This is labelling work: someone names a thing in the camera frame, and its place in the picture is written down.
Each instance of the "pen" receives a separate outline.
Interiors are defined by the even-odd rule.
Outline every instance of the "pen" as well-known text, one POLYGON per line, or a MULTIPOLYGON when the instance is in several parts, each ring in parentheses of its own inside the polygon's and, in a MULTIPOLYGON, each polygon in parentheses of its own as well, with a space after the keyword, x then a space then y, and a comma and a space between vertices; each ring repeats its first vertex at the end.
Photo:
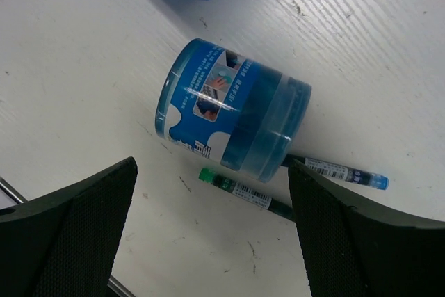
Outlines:
POLYGON ((353 184, 362 184, 363 186, 370 186, 383 191, 388 188, 389 180, 383 175, 366 172, 364 170, 357 170, 355 168, 337 165, 335 163, 328 163, 326 161, 317 159, 288 154, 281 165, 284 167, 289 167, 293 163, 294 159, 305 164, 307 167, 324 177, 332 177, 334 179, 351 182, 353 184))
POLYGON ((293 210, 289 205, 274 200, 273 198, 264 194, 258 193, 249 187, 240 184, 228 177, 216 174, 216 172, 203 168, 200 173, 200 180, 213 184, 218 188, 231 193, 239 198, 251 202, 258 207, 269 210, 278 216, 295 221, 293 218, 293 210))

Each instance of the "blue pen tip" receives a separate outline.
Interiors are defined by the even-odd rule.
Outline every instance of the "blue pen tip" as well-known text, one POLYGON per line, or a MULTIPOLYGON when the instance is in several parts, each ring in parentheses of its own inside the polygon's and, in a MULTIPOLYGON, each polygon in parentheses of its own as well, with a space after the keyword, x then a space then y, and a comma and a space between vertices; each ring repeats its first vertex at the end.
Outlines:
POLYGON ((379 174, 372 174, 371 181, 369 182, 369 186, 380 189, 381 191, 386 191, 388 189, 389 180, 387 177, 379 174))

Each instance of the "blue label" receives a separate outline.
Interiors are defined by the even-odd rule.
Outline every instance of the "blue label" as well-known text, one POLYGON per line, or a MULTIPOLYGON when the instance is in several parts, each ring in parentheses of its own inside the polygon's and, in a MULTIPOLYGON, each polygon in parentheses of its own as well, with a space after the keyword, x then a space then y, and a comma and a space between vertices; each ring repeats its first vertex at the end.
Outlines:
POLYGON ((203 43, 178 74, 167 114, 176 119, 169 121, 171 140, 220 162, 259 69, 258 63, 203 43))

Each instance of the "green pen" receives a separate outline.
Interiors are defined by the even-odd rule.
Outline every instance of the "green pen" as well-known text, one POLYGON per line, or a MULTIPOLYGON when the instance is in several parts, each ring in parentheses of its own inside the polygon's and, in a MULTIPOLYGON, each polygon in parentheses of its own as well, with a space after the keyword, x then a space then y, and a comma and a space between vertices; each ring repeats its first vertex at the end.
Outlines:
POLYGON ((213 170, 203 168, 200 173, 200 180, 213 184, 218 188, 231 193, 239 198, 251 202, 258 207, 269 210, 278 216, 295 221, 293 218, 293 210, 289 205, 274 200, 264 194, 258 193, 249 187, 240 184, 228 177, 216 174, 213 170))

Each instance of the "blue plastic object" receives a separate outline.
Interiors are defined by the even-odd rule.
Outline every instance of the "blue plastic object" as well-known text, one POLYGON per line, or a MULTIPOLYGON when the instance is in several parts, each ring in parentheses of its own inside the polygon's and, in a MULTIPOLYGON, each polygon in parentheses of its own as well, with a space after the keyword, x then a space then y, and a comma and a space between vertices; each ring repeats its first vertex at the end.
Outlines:
POLYGON ((297 79, 196 39, 167 76, 156 110, 156 132, 267 182, 286 156, 311 90, 297 79), (230 81, 221 83, 222 71, 230 81))

